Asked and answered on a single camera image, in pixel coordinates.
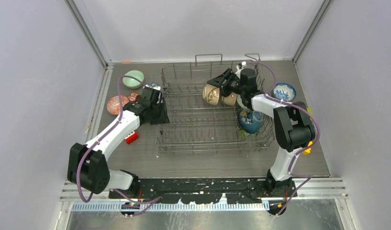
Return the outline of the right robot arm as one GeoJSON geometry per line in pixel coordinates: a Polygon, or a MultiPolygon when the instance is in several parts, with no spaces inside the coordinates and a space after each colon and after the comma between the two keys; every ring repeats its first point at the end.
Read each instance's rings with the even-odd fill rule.
{"type": "Polygon", "coordinates": [[[299,155],[320,136],[319,125],[304,102],[284,102],[258,89],[253,69],[225,70],[207,81],[219,96],[235,94],[239,105],[273,119],[275,138],[279,146],[273,166],[268,170],[264,188],[270,196],[280,196],[292,189],[292,170],[299,155]]]}

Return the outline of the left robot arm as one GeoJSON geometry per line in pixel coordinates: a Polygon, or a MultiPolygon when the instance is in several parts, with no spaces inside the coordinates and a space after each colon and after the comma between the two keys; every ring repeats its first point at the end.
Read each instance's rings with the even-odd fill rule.
{"type": "Polygon", "coordinates": [[[139,192],[137,176],[124,170],[110,170],[107,161],[116,147],[141,125],[166,123],[169,119],[161,88],[145,86],[138,101],[125,104],[100,134],[85,144],[75,143],[71,147],[68,181],[94,194],[118,189],[125,197],[134,198],[139,192]]]}

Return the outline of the grey wire dish rack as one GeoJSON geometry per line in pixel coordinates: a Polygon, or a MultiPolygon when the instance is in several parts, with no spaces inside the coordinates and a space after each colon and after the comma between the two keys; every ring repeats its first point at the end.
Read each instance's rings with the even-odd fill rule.
{"type": "Polygon", "coordinates": [[[194,61],[168,63],[161,70],[161,85],[169,123],[156,131],[161,152],[218,152],[266,149],[275,140],[273,120],[264,115],[263,126],[255,137],[242,138],[238,113],[242,108],[219,102],[213,106],[202,98],[207,80],[238,61],[194,61]]]}

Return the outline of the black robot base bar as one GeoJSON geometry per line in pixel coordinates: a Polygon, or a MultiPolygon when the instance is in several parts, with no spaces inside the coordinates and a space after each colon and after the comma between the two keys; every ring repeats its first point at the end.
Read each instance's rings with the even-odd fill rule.
{"type": "Polygon", "coordinates": [[[269,202],[269,213],[283,212],[296,186],[292,179],[278,182],[271,174],[266,178],[139,178],[134,177],[128,190],[109,192],[110,199],[129,197],[143,202],[158,198],[159,204],[215,205],[225,200],[229,205],[269,202]]]}

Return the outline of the beige bowl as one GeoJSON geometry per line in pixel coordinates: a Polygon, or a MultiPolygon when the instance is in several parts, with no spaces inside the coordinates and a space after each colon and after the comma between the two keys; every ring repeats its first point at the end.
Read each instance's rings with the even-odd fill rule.
{"type": "Polygon", "coordinates": [[[222,96],[222,102],[228,106],[235,106],[237,103],[237,94],[232,92],[229,96],[222,96]]]}
{"type": "Polygon", "coordinates": [[[202,97],[207,104],[216,106],[220,100],[220,88],[206,84],[202,91],[202,97]]]}

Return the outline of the pale green celadon bowl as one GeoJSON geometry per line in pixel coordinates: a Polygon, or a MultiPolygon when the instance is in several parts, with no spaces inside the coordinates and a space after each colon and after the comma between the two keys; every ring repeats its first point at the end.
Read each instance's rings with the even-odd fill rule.
{"type": "Polygon", "coordinates": [[[131,70],[125,73],[125,78],[123,78],[123,84],[130,89],[137,89],[142,87],[144,83],[144,74],[139,70],[131,70]]]}

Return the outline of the blue floral white bowl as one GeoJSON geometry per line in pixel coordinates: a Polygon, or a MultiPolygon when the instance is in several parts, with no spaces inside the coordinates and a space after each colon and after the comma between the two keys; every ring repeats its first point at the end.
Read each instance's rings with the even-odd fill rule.
{"type": "Polygon", "coordinates": [[[290,102],[295,99],[296,90],[291,84],[281,82],[277,83],[273,88],[273,95],[278,100],[290,102]]]}

